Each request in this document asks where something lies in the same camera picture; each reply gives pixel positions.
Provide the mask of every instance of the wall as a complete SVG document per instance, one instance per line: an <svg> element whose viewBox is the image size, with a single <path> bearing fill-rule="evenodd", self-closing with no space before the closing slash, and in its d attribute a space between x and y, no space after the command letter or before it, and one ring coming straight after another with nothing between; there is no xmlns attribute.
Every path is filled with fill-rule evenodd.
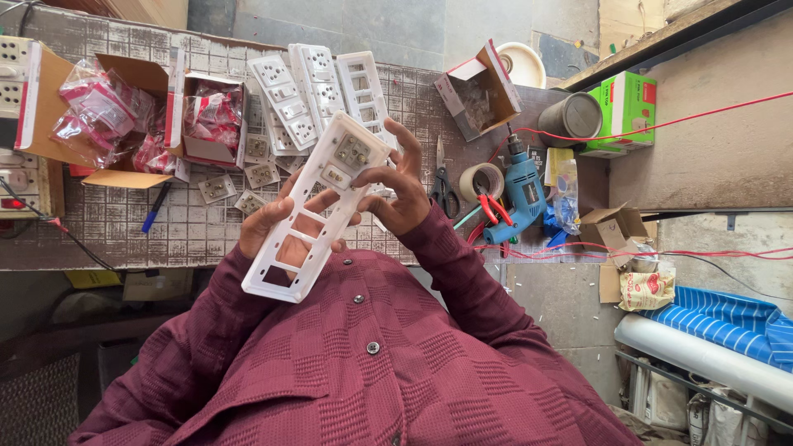
<svg viewBox="0 0 793 446"><path fill-rule="evenodd" d="M727 230L727 216L703 213L689 217L662 220L658 223L658 250L760 252L793 245L793 213L752 212L735 217L735 230ZM770 256L791 256L781 252ZM706 290L726 291L776 304L793 317L793 260L763 260L753 257L712 257L716 263L769 298L754 293L730 279L717 268L690 257L663 256L677 269L677 285L694 286Z"/></svg>
<svg viewBox="0 0 793 446"><path fill-rule="evenodd" d="M793 90L793 10L653 67L656 123ZM793 97L657 130L611 161L611 206L793 207Z"/></svg>

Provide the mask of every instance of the blue marker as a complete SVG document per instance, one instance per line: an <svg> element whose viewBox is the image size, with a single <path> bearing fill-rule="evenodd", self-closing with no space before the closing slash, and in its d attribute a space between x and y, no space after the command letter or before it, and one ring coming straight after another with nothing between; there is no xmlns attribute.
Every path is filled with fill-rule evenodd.
<svg viewBox="0 0 793 446"><path fill-rule="evenodd" d="M165 200L165 196L168 195L168 190L170 189L170 185L172 183L165 182L163 183L163 188L159 190L159 195L157 195L157 199L154 201L154 206L151 208L151 212L146 216L146 221L144 221L144 227L140 230L148 233L148 230L151 228L151 224L154 223L154 219L157 218L157 213L159 212L159 207L163 205L163 200Z"/></svg>

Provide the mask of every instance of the hand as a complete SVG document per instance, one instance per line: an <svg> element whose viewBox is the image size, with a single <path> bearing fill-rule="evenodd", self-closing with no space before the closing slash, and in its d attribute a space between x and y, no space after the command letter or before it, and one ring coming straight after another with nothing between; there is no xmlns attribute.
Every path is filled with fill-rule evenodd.
<svg viewBox="0 0 793 446"><path fill-rule="evenodd" d="M302 171L303 168L301 167L286 180L274 202L267 203L266 206L243 221L243 227L239 235L239 250L248 259L256 257L272 227L292 213L295 202L287 195L289 195ZM326 189L308 200L304 208L313 213L320 213L338 200L339 194L333 190ZM361 214L356 212L350 219L349 225L357 225L360 222ZM293 227L297 231L315 238L320 235L320 230L323 228L318 221L301 214L298 214L297 218L295 218ZM294 236L288 236L284 239L283 245L278 250L275 259L279 262L299 267L303 264L303 260L308 255L308 251L311 250L311 246L311 244ZM346 247L347 242L344 239L338 239L331 243L331 251L333 252L343 252ZM291 271L288 274L290 274L292 279L295 276Z"/></svg>
<svg viewBox="0 0 793 446"><path fill-rule="evenodd" d="M367 183L383 183L396 191L396 200L387 202L379 195L364 197L358 204L358 212L369 211L382 221L394 235L401 236L418 226L430 213L430 200L419 181L421 172L421 144L404 125L390 117L385 119L385 129L396 136L404 149L404 155L391 150L389 157L396 164L391 167L372 167L364 170L352 182L361 187Z"/></svg>

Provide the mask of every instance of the blue striped sheet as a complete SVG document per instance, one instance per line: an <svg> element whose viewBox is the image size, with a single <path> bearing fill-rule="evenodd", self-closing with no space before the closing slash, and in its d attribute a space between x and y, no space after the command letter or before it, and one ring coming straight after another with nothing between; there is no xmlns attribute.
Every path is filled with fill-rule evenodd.
<svg viewBox="0 0 793 446"><path fill-rule="evenodd" d="M642 316L793 372L793 321L775 305L736 294L675 286L676 302Z"/></svg>

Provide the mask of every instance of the red switch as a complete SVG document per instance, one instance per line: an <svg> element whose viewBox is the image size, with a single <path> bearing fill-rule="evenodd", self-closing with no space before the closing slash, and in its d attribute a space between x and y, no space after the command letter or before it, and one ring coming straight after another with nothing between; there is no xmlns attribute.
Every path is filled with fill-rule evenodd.
<svg viewBox="0 0 793 446"><path fill-rule="evenodd" d="M16 198L3 198L0 200L0 207L3 209L24 209L25 204Z"/></svg>

